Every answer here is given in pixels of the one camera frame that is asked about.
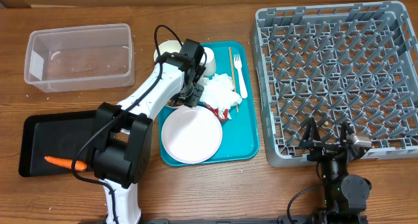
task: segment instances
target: clear plastic container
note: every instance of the clear plastic container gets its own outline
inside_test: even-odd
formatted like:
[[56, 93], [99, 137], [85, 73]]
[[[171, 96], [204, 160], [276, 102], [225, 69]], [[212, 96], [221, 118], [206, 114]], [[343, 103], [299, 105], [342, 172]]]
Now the clear plastic container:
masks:
[[132, 86], [131, 29], [111, 24], [32, 32], [25, 82], [47, 93]]

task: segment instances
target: black tray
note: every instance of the black tray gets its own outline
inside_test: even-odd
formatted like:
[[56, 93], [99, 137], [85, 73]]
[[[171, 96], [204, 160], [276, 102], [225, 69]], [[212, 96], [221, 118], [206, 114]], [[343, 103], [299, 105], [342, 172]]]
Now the black tray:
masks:
[[29, 116], [24, 123], [19, 174], [23, 177], [70, 172], [45, 161], [54, 156], [73, 159], [91, 137], [96, 111]]

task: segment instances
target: oval white plate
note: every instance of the oval white plate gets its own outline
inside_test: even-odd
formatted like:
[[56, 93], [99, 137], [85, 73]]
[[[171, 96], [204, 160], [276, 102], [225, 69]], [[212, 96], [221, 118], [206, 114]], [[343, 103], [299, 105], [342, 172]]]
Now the oval white plate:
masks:
[[175, 160], [195, 164], [213, 156], [222, 142], [222, 126], [205, 107], [180, 107], [167, 117], [161, 130], [164, 149]]

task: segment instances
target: crumpled napkin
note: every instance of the crumpled napkin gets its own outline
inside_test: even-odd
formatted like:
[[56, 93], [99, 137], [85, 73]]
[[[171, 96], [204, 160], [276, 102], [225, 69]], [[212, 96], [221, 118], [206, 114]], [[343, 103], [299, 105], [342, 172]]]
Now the crumpled napkin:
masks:
[[215, 74], [211, 80], [202, 77], [197, 83], [204, 86], [200, 102], [213, 111], [219, 120], [231, 120], [229, 109], [242, 102], [241, 96], [234, 92], [233, 79], [227, 74]]

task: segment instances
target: wooden table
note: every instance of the wooden table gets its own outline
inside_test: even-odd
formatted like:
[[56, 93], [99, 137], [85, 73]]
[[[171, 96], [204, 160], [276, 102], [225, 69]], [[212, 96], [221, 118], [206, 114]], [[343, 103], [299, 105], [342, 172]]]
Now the wooden table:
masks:
[[[406, 3], [418, 31], [418, 3]], [[103, 101], [117, 103], [132, 93], [152, 70], [153, 31], [170, 26], [181, 39], [201, 42], [236, 40], [246, 49], [256, 115], [260, 117], [257, 77], [249, 31], [258, 8], [271, 5], [219, 7], [106, 7], [0, 10], [0, 223], [76, 223], [104, 219], [105, 194], [70, 174], [22, 178], [18, 174], [22, 127], [34, 114], [96, 109]], [[136, 82], [131, 88], [43, 93], [24, 82], [29, 34], [40, 29], [127, 23], [135, 45]], [[171, 39], [161, 30], [159, 40]], [[277, 217], [299, 191], [318, 184], [314, 167], [274, 168], [261, 147], [249, 161], [172, 168], [159, 155], [155, 126], [152, 157], [139, 184], [145, 218], [219, 219]], [[370, 223], [418, 223], [418, 159], [359, 161], [349, 172], [368, 178]], [[322, 192], [301, 196], [292, 214], [309, 214], [323, 205]]]

